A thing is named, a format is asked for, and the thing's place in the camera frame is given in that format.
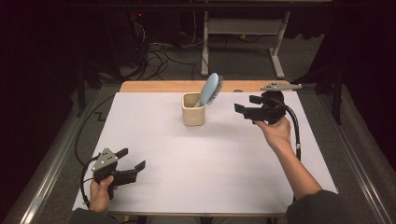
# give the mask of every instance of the human hand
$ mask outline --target human hand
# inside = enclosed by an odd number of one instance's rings
[[[292,150],[290,142],[290,122],[282,117],[277,123],[269,125],[264,121],[254,120],[262,129],[271,149],[277,154],[283,150]]]
[[[110,198],[107,189],[114,180],[114,176],[110,175],[108,178],[102,180],[100,184],[96,181],[91,182],[91,202],[90,210],[98,213],[107,213]]]

